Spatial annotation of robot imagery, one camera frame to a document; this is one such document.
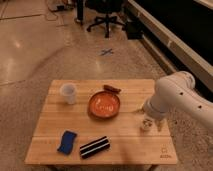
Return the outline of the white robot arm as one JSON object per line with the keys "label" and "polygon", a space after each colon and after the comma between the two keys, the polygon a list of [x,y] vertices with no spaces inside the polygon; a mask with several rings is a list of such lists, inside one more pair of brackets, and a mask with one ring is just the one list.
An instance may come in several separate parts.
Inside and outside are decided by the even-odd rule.
{"label": "white robot arm", "polygon": [[152,120],[161,121],[168,110],[175,107],[213,132],[213,103],[194,91],[195,84],[193,75],[186,71],[158,79],[153,95],[143,105],[145,115]]}

